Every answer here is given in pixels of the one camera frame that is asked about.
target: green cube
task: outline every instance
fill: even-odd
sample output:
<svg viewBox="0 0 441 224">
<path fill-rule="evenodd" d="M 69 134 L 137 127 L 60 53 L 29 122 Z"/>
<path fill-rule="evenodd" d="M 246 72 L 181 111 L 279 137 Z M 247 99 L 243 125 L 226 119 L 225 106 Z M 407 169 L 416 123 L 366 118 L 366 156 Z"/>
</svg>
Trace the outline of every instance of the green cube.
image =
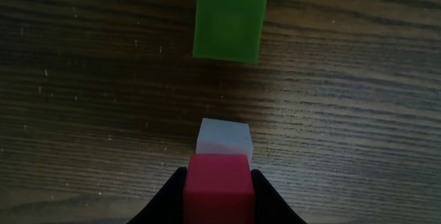
<svg viewBox="0 0 441 224">
<path fill-rule="evenodd" d="M 197 0 L 193 57 L 257 63 L 267 0 Z"/>
</svg>

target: green square edge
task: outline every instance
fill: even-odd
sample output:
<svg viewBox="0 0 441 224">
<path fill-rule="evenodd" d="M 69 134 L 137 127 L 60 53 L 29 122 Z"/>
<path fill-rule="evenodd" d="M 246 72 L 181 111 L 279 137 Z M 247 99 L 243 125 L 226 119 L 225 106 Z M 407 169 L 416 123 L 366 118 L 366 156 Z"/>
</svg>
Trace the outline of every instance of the green square edge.
<svg viewBox="0 0 441 224">
<path fill-rule="evenodd" d="M 257 63 L 266 2 L 197 0 L 193 57 Z"/>
</svg>

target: wooden table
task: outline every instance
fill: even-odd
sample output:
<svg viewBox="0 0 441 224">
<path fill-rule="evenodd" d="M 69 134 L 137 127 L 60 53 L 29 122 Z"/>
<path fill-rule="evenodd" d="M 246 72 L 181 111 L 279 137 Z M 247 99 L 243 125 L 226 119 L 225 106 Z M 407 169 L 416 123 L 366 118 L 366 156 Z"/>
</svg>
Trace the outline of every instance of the wooden table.
<svg viewBox="0 0 441 224">
<path fill-rule="evenodd" d="M 0 0 L 0 223 L 124 223 L 203 117 L 308 223 L 439 223 L 441 0 L 268 0 L 258 65 L 192 58 L 196 0 Z"/>
</svg>

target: red cube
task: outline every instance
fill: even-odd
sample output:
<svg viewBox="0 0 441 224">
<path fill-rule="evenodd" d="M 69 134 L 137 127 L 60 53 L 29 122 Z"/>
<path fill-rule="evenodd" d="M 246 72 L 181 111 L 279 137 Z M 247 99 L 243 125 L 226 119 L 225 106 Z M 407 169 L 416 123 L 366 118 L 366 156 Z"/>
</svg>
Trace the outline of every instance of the red cube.
<svg viewBox="0 0 441 224">
<path fill-rule="evenodd" d="M 184 186 L 184 224 L 252 224 L 254 205 L 246 155 L 193 154 Z"/>
</svg>

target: red block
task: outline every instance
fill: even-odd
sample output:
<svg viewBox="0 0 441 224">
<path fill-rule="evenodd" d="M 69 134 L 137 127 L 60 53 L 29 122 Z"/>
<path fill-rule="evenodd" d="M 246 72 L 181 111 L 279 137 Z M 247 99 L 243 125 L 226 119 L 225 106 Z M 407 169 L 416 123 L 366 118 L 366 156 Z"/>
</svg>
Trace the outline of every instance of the red block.
<svg viewBox="0 0 441 224">
<path fill-rule="evenodd" d="M 185 179 L 184 224 L 252 224 L 254 204 L 247 156 L 193 154 Z"/>
</svg>

